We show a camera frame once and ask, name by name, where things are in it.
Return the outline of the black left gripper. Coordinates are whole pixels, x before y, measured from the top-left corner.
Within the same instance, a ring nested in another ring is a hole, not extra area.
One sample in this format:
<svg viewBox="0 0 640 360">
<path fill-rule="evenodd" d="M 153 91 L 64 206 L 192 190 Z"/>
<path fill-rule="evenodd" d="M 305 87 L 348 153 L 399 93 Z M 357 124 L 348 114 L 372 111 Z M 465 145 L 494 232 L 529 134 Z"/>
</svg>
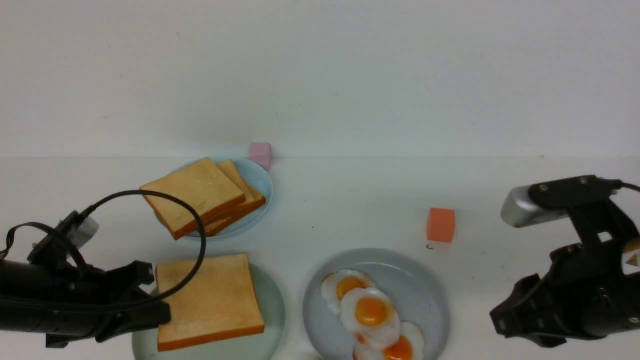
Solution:
<svg viewBox="0 0 640 360">
<path fill-rule="evenodd" d="M 50 311 L 45 322 L 46 348 L 63 349 L 71 342 L 90 338 L 103 343 L 120 335 L 151 330 L 169 323 L 170 306 L 162 300 L 131 305 L 151 300 L 151 294 L 142 290 L 141 285 L 150 285 L 153 281 L 153 265 L 141 260 L 107 271 L 92 268 L 82 279 L 68 281 L 55 300 L 64 305 L 99 308 Z"/>
</svg>

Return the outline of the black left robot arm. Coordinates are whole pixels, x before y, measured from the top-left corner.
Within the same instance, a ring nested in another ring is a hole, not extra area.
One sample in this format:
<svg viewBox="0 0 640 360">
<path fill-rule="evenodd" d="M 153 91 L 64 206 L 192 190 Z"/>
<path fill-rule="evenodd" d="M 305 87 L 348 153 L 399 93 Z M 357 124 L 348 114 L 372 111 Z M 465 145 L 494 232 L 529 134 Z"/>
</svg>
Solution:
<svg viewBox="0 0 640 360">
<path fill-rule="evenodd" d="M 2 260 L 1 296 L 12 298 L 16 304 L 1 302 L 1 329 L 44 334 L 49 349 L 63 349 L 71 342 L 87 339 L 103 343 L 128 333 L 151 330 L 171 319 L 170 306 L 164 301 L 137 309 L 90 313 L 54 310 L 51 306 L 34 309 L 26 303 L 105 306 L 147 300 L 151 295 L 141 285 L 150 285 L 153 280 L 151 264 L 139 260 L 108 271 L 90 266 L 84 276 L 70 264 L 48 268 Z"/>
</svg>

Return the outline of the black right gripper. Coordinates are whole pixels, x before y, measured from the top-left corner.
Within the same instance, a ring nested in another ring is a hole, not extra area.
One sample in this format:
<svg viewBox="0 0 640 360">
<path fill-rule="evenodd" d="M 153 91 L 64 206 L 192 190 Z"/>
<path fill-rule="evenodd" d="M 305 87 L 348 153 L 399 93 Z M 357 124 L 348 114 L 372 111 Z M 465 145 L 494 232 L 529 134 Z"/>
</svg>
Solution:
<svg viewBox="0 0 640 360">
<path fill-rule="evenodd" d="M 580 242 L 554 250 L 550 269 L 521 278 L 489 313 L 505 338 L 553 348 L 639 328 L 639 275 L 623 271 L 623 251 L 638 228 L 612 200 L 568 210 Z"/>
</svg>

